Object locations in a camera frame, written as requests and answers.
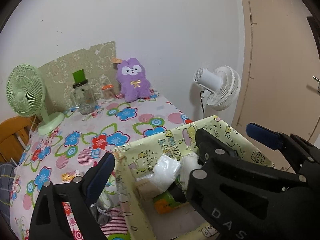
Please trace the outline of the green tissue pack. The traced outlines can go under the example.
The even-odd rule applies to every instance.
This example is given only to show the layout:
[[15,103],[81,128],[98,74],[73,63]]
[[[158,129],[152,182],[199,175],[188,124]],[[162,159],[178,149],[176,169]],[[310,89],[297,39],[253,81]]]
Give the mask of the green tissue pack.
[[158,214],[163,215],[178,209],[187,202],[187,199],[178,187],[173,187],[154,197],[152,202],[155,211]]

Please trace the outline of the grey drawstring pouch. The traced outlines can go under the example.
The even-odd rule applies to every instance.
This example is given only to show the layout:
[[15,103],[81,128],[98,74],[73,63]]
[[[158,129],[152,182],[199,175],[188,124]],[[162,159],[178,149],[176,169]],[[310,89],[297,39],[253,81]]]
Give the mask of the grey drawstring pouch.
[[99,226],[105,226],[112,219],[108,211],[99,202],[93,203],[89,209]]

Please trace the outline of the beige bandage roll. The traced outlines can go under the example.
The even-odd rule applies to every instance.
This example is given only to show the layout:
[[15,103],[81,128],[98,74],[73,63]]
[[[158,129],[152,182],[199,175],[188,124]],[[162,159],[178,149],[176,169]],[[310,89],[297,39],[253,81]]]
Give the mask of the beige bandage roll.
[[159,188],[148,179],[136,181],[135,187],[139,198],[143,200],[150,200],[161,194]]

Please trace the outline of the floral tablecloth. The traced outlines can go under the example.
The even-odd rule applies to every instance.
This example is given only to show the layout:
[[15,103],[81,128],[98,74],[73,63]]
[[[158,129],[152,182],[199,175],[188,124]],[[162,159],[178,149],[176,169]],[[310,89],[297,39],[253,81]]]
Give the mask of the floral tablecloth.
[[29,140],[10,193],[10,226],[19,239],[28,239],[37,195],[43,184],[62,183],[72,172],[84,174],[106,152],[156,133],[191,123],[191,119],[157,91],[150,97],[126,102],[98,100],[94,112],[83,115],[76,107],[65,111],[52,132]]

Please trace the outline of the yellow cartoon storage box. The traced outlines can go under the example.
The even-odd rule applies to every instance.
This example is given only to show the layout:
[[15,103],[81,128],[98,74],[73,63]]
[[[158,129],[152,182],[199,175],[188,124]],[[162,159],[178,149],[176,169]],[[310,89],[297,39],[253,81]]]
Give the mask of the yellow cartoon storage box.
[[195,157],[199,151],[195,133],[201,128],[234,149],[241,159],[274,167],[258,148],[216,115],[116,147],[118,194],[132,239],[216,239],[219,235],[187,204],[166,215],[143,208],[135,185],[138,179],[151,174],[163,155],[176,161]]

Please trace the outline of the white standing fan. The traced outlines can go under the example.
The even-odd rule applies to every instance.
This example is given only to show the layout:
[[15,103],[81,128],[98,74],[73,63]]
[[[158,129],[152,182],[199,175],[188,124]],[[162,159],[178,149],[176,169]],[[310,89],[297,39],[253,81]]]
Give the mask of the white standing fan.
[[241,77],[229,66],[221,66],[210,72],[199,68],[193,75],[193,81],[201,87],[200,101],[203,116],[206,107],[223,111],[238,98],[241,89]]

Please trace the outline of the beige door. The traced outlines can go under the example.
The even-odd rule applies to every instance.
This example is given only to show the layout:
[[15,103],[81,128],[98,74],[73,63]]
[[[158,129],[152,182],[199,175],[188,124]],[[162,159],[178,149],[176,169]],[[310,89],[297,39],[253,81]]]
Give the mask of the beige door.
[[319,145],[319,54],[302,0],[242,0],[245,62],[233,126],[254,122]]

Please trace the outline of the glass jar green lid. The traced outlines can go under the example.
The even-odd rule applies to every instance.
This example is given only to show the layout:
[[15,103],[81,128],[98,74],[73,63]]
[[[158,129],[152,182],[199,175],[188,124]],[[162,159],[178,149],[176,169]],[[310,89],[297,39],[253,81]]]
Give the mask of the glass jar green lid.
[[74,98],[80,113],[86,115],[94,112],[96,102],[84,70],[74,72],[73,78]]

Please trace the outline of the toothpick jar orange lid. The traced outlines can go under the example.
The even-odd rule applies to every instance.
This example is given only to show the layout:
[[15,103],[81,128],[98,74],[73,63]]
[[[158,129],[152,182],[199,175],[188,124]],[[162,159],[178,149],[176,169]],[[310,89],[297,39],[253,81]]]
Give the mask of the toothpick jar orange lid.
[[104,100],[107,102],[113,101],[115,98],[114,86],[112,84],[104,85],[101,88]]

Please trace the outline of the grey plaid pillow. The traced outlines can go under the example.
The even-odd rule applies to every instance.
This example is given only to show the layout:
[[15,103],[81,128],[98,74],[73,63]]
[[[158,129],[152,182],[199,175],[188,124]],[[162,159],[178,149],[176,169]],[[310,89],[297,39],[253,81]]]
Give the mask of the grey plaid pillow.
[[13,162],[1,163],[1,177],[0,177],[0,198],[1,198],[1,215],[10,224],[10,192],[14,181]]

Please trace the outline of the wooden headboard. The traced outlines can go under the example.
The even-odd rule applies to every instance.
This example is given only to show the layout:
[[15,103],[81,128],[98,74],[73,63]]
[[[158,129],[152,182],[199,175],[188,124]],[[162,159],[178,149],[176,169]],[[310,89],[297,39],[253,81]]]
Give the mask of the wooden headboard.
[[0,152],[1,163],[14,160],[16,163],[29,142],[29,132],[35,131],[31,127],[31,118],[16,116],[1,123]]

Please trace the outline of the purple plush bunny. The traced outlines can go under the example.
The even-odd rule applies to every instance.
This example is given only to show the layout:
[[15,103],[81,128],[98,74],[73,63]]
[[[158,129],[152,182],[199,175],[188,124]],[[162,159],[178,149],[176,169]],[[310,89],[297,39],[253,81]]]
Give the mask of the purple plush bunny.
[[151,84],[146,78],[145,68],[136,58],[121,61],[117,65],[116,78],[120,84],[120,93],[126,102],[151,96]]

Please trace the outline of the green desk fan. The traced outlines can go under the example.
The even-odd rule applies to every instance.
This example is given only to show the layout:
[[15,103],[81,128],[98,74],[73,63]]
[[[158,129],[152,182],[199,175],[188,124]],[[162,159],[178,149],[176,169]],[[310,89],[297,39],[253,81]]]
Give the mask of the green desk fan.
[[7,101],[19,116],[29,118],[40,115],[39,135],[56,129],[64,120],[61,112],[48,114],[45,107],[46,87],[39,70],[29,64],[20,64],[10,73],[6,85]]

